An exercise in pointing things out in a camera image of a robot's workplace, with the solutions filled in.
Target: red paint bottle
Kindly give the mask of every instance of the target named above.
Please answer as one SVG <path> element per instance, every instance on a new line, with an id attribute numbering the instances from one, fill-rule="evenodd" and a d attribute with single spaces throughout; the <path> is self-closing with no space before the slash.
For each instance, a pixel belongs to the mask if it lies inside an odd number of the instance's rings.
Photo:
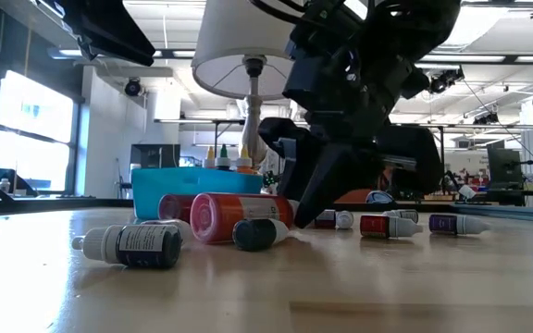
<path id="1" fill-rule="evenodd" d="M 290 201 L 275 195 L 202 193 L 192 203 L 192 233 L 203 243 L 229 242 L 239 221 L 273 218 L 290 228 L 294 210 Z"/>
<path id="2" fill-rule="evenodd" d="M 196 195 L 166 194 L 160 199 L 157 206 L 159 219 L 177 218 L 191 222 L 191 207 Z"/>
<path id="3" fill-rule="evenodd" d="M 361 236 L 388 239 L 390 237 L 411 237 L 418 232 L 423 232 L 423 227 L 418 226 L 410 219 L 392 216 L 361 216 Z"/>

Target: glass window pane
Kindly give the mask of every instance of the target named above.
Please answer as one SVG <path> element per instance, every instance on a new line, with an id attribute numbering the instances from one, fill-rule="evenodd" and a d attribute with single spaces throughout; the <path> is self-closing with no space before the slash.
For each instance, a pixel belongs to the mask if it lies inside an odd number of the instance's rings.
<path id="1" fill-rule="evenodd" d="M 35 190 L 63 191 L 69 147 L 0 130 L 0 167 L 16 169 Z"/>
<path id="2" fill-rule="evenodd" d="M 0 124 L 69 142 L 73 101 L 9 70 L 1 80 Z"/>

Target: blue container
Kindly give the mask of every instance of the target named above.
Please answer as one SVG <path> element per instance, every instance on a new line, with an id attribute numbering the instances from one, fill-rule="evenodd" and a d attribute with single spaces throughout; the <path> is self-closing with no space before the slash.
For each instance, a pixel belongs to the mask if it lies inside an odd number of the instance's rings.
<path id="1" fill-rule="evenodd" d="M 131 181 L 135 215 L 142 219 L 158 219 L 157 206 L 166 194 L 258 194 L 263 185 L 262 176 L 202 167 L 135 169 Z"/>

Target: yellow bottle cap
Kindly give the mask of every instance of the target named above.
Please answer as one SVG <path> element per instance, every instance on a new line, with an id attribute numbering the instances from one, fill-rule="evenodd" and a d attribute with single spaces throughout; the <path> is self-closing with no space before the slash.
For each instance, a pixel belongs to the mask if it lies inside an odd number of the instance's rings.
<path id="1" fill-rule="evenodd" d="M 207 159 L 215 158 L 215 151 L 213 150 L 213 146 L 209 146 L 209 149 L 207 150 Z"/>
<path id="2" fill-rule="evenodd" d="M 246 149 L 246 146 L 242 146 L 242 151 L 240 152 L 240 158 L 250 158 L 248 155 L 248 149 Z"/>

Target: desk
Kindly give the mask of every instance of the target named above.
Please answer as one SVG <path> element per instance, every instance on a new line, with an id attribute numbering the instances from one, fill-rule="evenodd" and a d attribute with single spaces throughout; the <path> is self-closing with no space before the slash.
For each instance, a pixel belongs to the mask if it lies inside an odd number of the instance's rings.
<path id="1" fill-rule="evenodd" d="M 150 271 L 70 249 L 130 209 L 0 216 L 0 332 L 533 332 L 533 222 L 484 219 L 494 230 L 477 237 L 194 243 L 175 269 Z"/>

